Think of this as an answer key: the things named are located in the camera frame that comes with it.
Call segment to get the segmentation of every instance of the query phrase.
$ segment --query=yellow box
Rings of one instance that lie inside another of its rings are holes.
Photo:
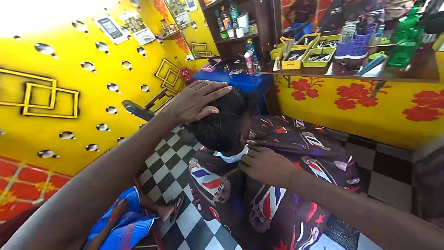
[[[339,40],[341,38],[341,34],[339,35],[332,35],[332,36],[321,36],[315,44],[313,44],[312,48],[316,48],[316,46],[321,42],[321,41],[332,41],[332,40]]]
[[[300,49],[300,48],[292,48],[290,53],[288,53],[288,55],[282,60],[281,62],[281,69],[300,69],[302,66],[302,59],[301,60],[291,60],[291,61],[287,61],[288,57],[291,55],[292,51],[298,51],[300,50],[301,52],[303,52],[302,54],[302,58],[305,58],[306,53],[308,52],[307,49]]]
[[[311,44],[309,44],[309,45],[304,45],[304,39],[305,39],[305,38],[309,38],[309,39],[310,39],[310,38],[313,37],[313,36],[314,36],[314,40],[313,40],[313,42],[312,42]],[[303,49],[303,48],[305,48],[305,49],[311,49],[312,46],[317,42],[317,40],[318,40],[320,37],[321,37],[321,34],[320,34],[320,33],[311,33],[311,34],[303,35],[303,36],[299,39],[299,41],[297,41],[297,42],[294,43],[293,48],[297,48],[297,49]]]
[[[336,47],[327,47],[327,48],[313,48],[308,51],[308,53],[305,54],[305,56],[302,58],[302,64],[304,67],[326,67],[331,59],[333,58],[333,54],[336,51]],[[309,62],[307,61],[312,54],[321,54],[321,53],[328,53],[330,54],[330,58],[327,61],[323,62]]]

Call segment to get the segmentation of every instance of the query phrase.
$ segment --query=white container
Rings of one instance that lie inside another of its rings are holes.
[[[248,33],[249,22],[250,20],[248,18],[248,12],[244,12],[238,17],[239,27],[244,28],[244,34]]]
[[[237,36],[238,38],[241,38],[241,37],[243,37],[244,35],[245,35],[245,33],[244,33],[244,27],[239,27],[239,28],[236,29],[236,36]]]
[[[227,32],[228,32],[228,37],[229,37],[229,38],[234,37],[234,29],[233,29],[233,28],[228,29]]]

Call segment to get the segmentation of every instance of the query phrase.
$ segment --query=blue table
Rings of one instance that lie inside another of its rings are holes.
[[[250,76],[244,72],[236,75],[229,75],[229,72],[213,71],[205,72],[199,70],[194,76],[196,80],[224,81],[228,85],[244,93],[255,92],[259,96],[258,112],[261,115],[269,115],[264,94],[273,85],[273,75],[262,74],[260,76]]]

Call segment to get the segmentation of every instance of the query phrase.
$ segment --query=sandal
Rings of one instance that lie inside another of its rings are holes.
[[[174,206],[174,210],[171,213],[171,218],[170,218],[170,222],[174,222],[177,218],[177,212],[179,211],[179,209],[182,207],[182,203],[183,203],[183,195],[179,195],[177,198],[175,198],[175,200],[168,202],[166,205],[167,206]]]

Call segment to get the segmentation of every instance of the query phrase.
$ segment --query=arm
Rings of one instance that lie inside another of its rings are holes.
[[[115,223],[119,220],[120,216],[128,210],[128,201],[120,201],[112,210],[110,219],[100,233],[88,244],[85,250],[98,250],[102,247],[105,240],[108,238],[111,230],[114,228]]]
[[[232,87],[227,83],[195,81],[124,143],[102,155],[74,176],[38,209],[3,249],[68,249],[81,246],[85,236],[134,175],[160,140],[175,126],[211,113],[205,107]]]
[[[240,168],[259,181],[287,188],[346,220],[384,250],[444,249],[444,230],[390,205],[332,185],[263,147],[249,146]]]

